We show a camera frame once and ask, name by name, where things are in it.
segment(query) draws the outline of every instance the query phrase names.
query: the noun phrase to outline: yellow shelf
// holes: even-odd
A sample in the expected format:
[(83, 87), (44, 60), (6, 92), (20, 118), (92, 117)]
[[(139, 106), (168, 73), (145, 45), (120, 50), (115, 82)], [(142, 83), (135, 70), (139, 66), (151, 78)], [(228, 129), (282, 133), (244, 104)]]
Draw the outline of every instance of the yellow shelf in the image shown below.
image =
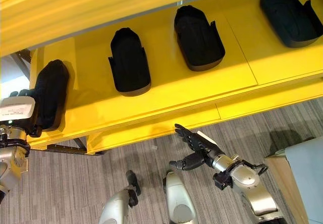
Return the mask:
[[(321, 0), (312, 0), (313, 6), (319, 3)], [(31, 145), (44, 146), (94, 134), (100, 136), (102, 131), (114, 134), (140, 125), (138, 134), (133, 134), (138, 136), (135, 139), (125, 136), (120, 138), (121, 142), (114, 142), (109, 138), (111, 144), (117, 146), (170, 133), (173, 119), (183, 118), (187, 126), (193, 126), (194, 118), (190, 114), (198, 114), (200, 120), (196, 126), (202, 126), (321, 95), (320, 83), (308, 87), (308, 92), (302, 87), (312, 85), (323, 76), (323, 38), (308, 47), (286, 48), (266, 22), (259, 0), (199, 0), (191, 5), (203, 10), (209, 21), (216, 20), (226, 49), (223, 61), (209, 71), (192, 72), (185, 65), (174, 33), (175, 7), (36, 50), (31, 64), (31, 87), (40, 70), (57, 58), (69, 68), (71, 80), (61, 126), (56, 131), (44, 132), (40, 138), (28, 138)], [(124, 97), (114, 87), (107, 57), (111, 55), (110, 41), (121, 27), (132, 28), (140, 36), (147, 53), (152, 88), (141, 96)], [(303, 95), (297, 95), (296, 86), (301, 88)], [(287, 98), (271, 100), (273, 92), (282, 89), (292, 92), (292, 88), (295, 95), (291, 93)], [(215, 104), (221, 119), (211, 114), (210, 120), (205, 112), (212, 111)], [(164, 122), (172, 124), (165, 128)], [(147, 125), (155, 123), (162, 124), (166, 130), (152, 134)]]
[[(260, 0), (219, 1), (258, 84), (322, 70), (323, 37), (307, 47), (288, 48), (262, 12)], [(323, 21), (323, 0), (311, 4)]]
[[(174, 33), (177, 8), (169, 8), (39, 48), (32, 57), (30, 85), (51, 60), (61, 59), (71, 74), (65, 120), (56, 131), (44, 132), (41, 140), (70, 139), (148, 120), (170, 111), (181, 111), (215, 95), (256, 85), (256, 81), (217, 1), (200, 5), (217, 28), (226, 49), (222, 62), (204, 72), (186, 66)], [(136, 97), (120, 95), (114, 86), (107, 57), (110, 41), (121, 27), (139, 36), (148, 58), (151, 89)]]
[(230, 100), (199, 111), (182, 112), (172, 117), (155, 119), (113, 131), (91, 134), (87, 139), (88, 153), (107, 150), (126, 144), (144, 141), (174, 133), (174, 124), (181, 124), (189, 129), (227, 121), (277, 107), (298, 103), (323, 96), (323, 80), (315, 79), (301, 82), (267, 92), (253, 93), (249, 96)]
[(180, 0), (1, 0), (4, 56)]

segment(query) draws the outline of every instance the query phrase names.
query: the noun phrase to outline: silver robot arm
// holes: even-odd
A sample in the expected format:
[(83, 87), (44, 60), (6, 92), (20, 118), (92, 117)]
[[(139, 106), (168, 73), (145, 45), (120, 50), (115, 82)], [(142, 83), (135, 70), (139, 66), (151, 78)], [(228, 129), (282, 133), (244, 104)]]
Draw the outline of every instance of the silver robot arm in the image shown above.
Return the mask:
[(163, 185), (170, 223), (198, 224), (194, 204), (181, 179), (174, 172), (169, 172)]
[(12, 92), (0, 101), (0, 203), (27, 170), (27, 135), (59, 127), (64, 113), (69, 72), (61, 60), (49, 62), (34, 89)]
[(98, 224), (127, 224), (128, 210), (138, 204), (141, 190), (137, 177), (131, 170), (126, 172), (129, 185), (112, 196), (105, 204)]
[[(224, 154), (219, 154), (214, 159), (212, 166), (220, 173), (226, 173), (230, 166), (234, 166), (229, 172), (219, 176), (214, 175), (214, 182), (220, 189), (228, 183), (240, 194), (245, 209), (253, 223), (284, 223), (283, 214), (260, 180), (259, 174), (245, 164), (238, 164), (242, 161), (237, 155), (229, 158)], [(222, 180), (223, 176), (230, 176), (228, 182)]]
[(213, 180), (219, 189), (231, 186), (240, 194), (253, 223), (286, 224), (282, 212), (260, 180), (259, 175), (267, 170), (266, 165), (250, 164), (238, 155), (228, 157), (202, 132), (192, 133), (178, 124), (175, 124), (175, 127), (176, 132), (183, 137), (194, 153), (183, 160), (171, 161), (170, 165), (173, 168), (191, 170), (205, 163), (218, 171)]
[(27, 171), (30, 146), (25, 129), (35, 121), (35, 100), (29, 96), (3, 99), (0, 103), (0, 203)]
[(26, 149), (6, 147), (0, 150), (0, 204), (27, 170)]

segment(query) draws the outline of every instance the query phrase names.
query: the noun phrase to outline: blue cloth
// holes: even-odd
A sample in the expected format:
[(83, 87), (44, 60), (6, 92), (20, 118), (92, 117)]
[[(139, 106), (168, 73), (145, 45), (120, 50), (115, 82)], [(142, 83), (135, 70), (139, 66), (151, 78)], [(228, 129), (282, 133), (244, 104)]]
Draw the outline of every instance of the blue cloth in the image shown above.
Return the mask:
[(310, 224), (323, 224), (323, 137), (286, 148)]

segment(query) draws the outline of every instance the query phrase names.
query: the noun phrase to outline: metal frame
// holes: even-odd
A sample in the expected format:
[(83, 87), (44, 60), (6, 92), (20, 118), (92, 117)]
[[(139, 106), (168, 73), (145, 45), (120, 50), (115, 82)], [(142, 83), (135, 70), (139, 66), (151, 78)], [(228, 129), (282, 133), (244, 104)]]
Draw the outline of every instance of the metal frame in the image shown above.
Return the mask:
[(24, 60), (28, 63), (31, 62), (30, 51), (27, 49), (24, 49), (22, 51), (18, 51), (18, 52), (10, 54), (10, 56), (13, 59), (13, 61), (17, 64), (19, 69), (26, 76), (26, 78), (29, 80), (30, 79), (30, 70), (27, 67), (27, 65), (25, 64)]
[[(47, 149), (43, 150), (43, 151), (86, 155), (87, 149), (86, 149), (86, 146), (84, 145), (84, 143), (81, 141), (81, 139), (75, 138), (74, 141), (78, 147), (70, 147), (70, 146), (51, 144), (51, 145), (48, 145)], [(105, 151), (101, 151), (101, 152), (97, 152), (96, 154), (94, 154), (92, 156), (101, 156), (104, 153), (105, 153)]]

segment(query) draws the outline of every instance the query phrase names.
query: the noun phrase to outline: floor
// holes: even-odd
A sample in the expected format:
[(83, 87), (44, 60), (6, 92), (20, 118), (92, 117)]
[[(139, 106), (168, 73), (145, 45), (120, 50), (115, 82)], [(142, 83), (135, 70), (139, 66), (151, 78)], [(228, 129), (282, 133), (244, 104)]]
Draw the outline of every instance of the floor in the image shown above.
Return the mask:
[[(262, 163), (276, 150), (323, 135), (323, 98), (200, 128), (228, 155)], [(30, 171), (0, 206), (0, 223), (97, 223), (106, 200), (125, 187), (133, 170), (142, 186), (129, 223), (168, 223), (162, 180), (168, 162), (191, 153), (176, 135), (115, 148), (103, 156), (33, 151)], [(250, 223), (239, 196), (214, 186), (207, 166), (178, 173), (200, 223)], [(294, 223), (270, 171), (261, 176), (289, 224)]]

